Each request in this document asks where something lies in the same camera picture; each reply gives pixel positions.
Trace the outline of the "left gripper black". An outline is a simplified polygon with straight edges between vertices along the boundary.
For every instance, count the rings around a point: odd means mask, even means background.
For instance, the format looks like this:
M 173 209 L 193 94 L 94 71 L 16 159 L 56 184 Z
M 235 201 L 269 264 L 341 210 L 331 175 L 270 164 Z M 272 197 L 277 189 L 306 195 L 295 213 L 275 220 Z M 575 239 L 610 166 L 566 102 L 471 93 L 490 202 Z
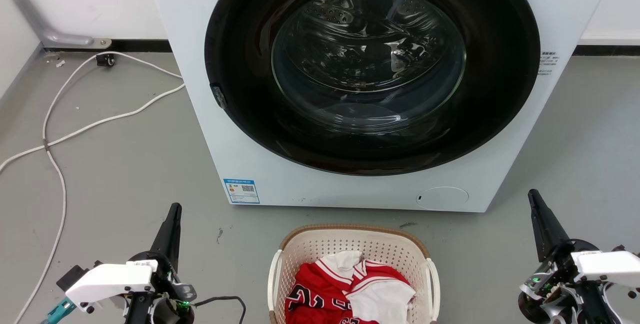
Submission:
M 192 285 L 178 279 L 182 206 L 172 203 L 160 225 L 150 251 L 131 258 L 134 264 L 157 262 L 150 284 L 141 291 L 126 290 L 126 324 L 192 324 L 195 310 L 191 302 L 197 294 Z

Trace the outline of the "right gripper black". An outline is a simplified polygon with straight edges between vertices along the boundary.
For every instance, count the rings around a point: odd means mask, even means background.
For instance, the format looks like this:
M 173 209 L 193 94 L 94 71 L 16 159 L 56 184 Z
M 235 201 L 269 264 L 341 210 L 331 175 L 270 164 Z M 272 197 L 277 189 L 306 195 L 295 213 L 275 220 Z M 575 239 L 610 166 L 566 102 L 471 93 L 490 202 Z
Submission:
M 605 276 L 579 277 L 572 257 L 593 254 L 597 248 L 584 240 L 570 240 L 537 189 L 530 189 L 527 197 L 540 266 L 519 288 L 521 314 L 533 324 L 621 324 L 607 298 L 613 283 Z

